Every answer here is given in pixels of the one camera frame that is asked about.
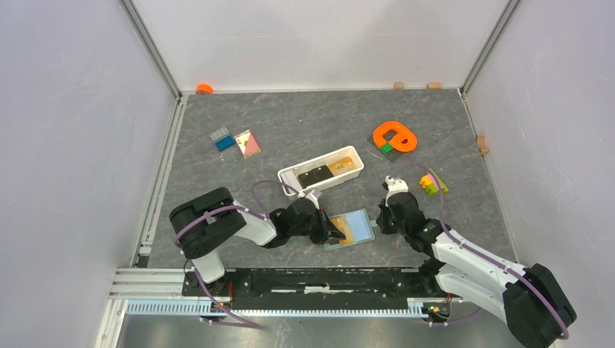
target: gray stone surface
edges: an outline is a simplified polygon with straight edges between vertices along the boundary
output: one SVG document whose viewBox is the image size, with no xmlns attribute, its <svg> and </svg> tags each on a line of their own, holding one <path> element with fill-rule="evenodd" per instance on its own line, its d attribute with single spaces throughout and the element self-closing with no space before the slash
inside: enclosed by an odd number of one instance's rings
<svg viewBox="0 0 615 348">
<path fill-rule="evenodd" d="M 417 148 L 396 162 L 385 159 L 366 141 L 388 120 L 408 126 Z M 250 129 L 262 152 L 244 159 L 237 146 L 218 152 L 209 134 L 221 127 L 231 134 Z M 185 259 L 172 245 L 169 212 L 176 206 L 220 186 L 242 204 L 257 209 L 250 189 L 255 181 L 276 179 L 278 170 L 354 146 L 365 163 L 356 179 L 326 189 L 320 198 L 330 215 L 366 208 L 370 219 L 379 214 L 384 176 L 409 162 L 428 165 L 450 189 L 445 220 L 485 249 L 512 260 L 492 187 L 478 153 L 474 133 L 457 91 L 328 91 L 279 94 L 190 96 L 170 172 L 154 246 L 151 268 L 181 268 Z M 419 186 L 420 168 L 406 170 L 406 180 L 426 216 L 435 218 L 439 199 Z M 290 201 L 282 189 L 262 185 L 257 193 L 269 209 Z M 307 237 L 294 237 L 277 249 L 262 249 L 231 237 L 220 247 L 226 267 L 329 267 L 420 265 L 425 257 L 401 236 L 384 236 L 376 228 L 370 242 L 325 251 Z"/>
</svg>

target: white wall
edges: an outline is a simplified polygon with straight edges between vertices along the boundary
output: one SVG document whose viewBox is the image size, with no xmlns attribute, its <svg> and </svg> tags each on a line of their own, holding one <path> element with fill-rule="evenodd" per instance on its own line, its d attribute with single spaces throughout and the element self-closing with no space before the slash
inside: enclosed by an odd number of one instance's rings
<svg viewBox="0 0 615 348">
<path fill-rule="evenodd" d="M 179 87 L 459 87 L 506 0 L 134 0 Z"/>
<path fill-rule="evenodd" d="M 3 1 L 0 47 L 0 345 L 92 347 L 173 98 L 118 1 Z"/>
<path fill-rule="evenodd" d="M 615 327 L 614 17 L 612 1 L 523 1 L 469 91 L 519 257 L 577 311 L 562 347 L 611 347 Z"/>
</svg>

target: white plastic tray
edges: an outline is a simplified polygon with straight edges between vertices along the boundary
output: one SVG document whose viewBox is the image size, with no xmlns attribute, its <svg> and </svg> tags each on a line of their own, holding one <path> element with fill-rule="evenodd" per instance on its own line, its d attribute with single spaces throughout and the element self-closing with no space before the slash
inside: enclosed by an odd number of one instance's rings
<svg viewBox="0 0 615 348">
<path fill-rule="evenodd" d="M 329 178 L 319 183 L 315 183 L 314 185 L 310 185 L 306 188 L 302 188 L 299 184 L 299 181 L 297 180 L 297 175 L 305 173 L 314 168 L 318 168 L 321 165 L 330 165 L 331 163 L 337 162 L 345 157 L 350 157 L 350 159 L 352 159 L 352 161 L 356 165 L 355 169 L 341 175 L 336 175 L 333 178 Z M 361 161 L 361 158 L 359 157 L 359 154 L 357 153 L 355 147 L 346 146 L 337 151 L 329 152 L 328 154 L 324 154 L 312 160 L 310 159 L 309 161 L 302 162 L 298 165 L 284 168 L 278 171 L 278 179 L 284 183 L 288 183 L 292 187 L 295 187 L 299 192 L 307 191 L 311 188 L 315 188 L 322 191 L 324 189 L 339 185 L 341 183 L 344 183 L 345 181 L 358 177 L 360 171 L 363 170 L 363 167 L 363 161 Z M 286 194 L 286 196 L 293 201 L 297 199 L 297 195 L 287 188 L 284 188 L 284 194 Z"/>
</svg>

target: white container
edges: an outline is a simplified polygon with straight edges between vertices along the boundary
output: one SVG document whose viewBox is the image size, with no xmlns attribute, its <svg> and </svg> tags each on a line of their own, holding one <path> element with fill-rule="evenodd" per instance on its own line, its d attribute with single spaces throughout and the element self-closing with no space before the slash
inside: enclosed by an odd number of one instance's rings
<svg viewBox="0 0 615 348">
<path fill-rule="evenodd" d="M 302 188 L 299 184 L 299 180 L 297 179 L 297 175 L 303 174 L 307 171 L 310 171 L 314 168 L 318 168 L 322 165 L 330 165 L 331 163 L 335 163 L 344 159 L 345 157 L 350 157 L 352 162 L 355 163 L 356 168 L 350 170 L 341 175 L 336 175 L 333 178 L 326 179 L 319 183 L 315 183 L 306 188 Z M 339 185 L 345 181 L 356 178 L 359 176 L 359 172 L 363 170 L 363 161 L 359 157 L 357 150 L 354 146 L 346 146 L 345 148 L 339 149 L 337 151 L 329 152 L 328 154 L 324 154 L 320 157 L 316 157 L 314 159 L 310 159 L 309 161 L 302 162 L 298 165 L 293 165 L 292 167 L 284 168 L 278 171 L 278 179 L 284 183 L 289 184 L 290 186 L 295 187 L 299 192 L 308 191 L 312 189 L 318 189 L 322 191 L 324 189 L 333 187 L 335 185 Z M 291 192 L 289 189 L 284 188 L 284 194 L 286 194 L 289 199 L 294 201 L 297 199 L 297 195 L 294 192 Z"/>
</svg>

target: orange round object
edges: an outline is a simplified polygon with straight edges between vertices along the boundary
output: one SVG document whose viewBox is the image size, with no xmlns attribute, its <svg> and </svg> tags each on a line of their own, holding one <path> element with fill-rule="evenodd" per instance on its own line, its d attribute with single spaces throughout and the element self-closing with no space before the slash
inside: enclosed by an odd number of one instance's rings
<svg viewBox="0 0 615 348">
<path fill-rule="evenodd" d="M 381 148 L 387 143 L 384 135 L 388 132 L 395 132 L 393 138 L 388 141 L 389 144 L 393 146 L 393 149 L 401 152 L 410 152 L 416 148 L 416 144 L 418 143 L 416 136 L 398 121 L 387 121 L 382 123 L 373 132 L 373 143 L 378 148 Z"/>
<path fill-rule="evenodd" d="M 210 85 L 201 83 L 200 85 L 197 86 L 197 94 L 212 94 L 212 93 L 213 93 L 213 88 L 211 88 Z"/>
</svg>

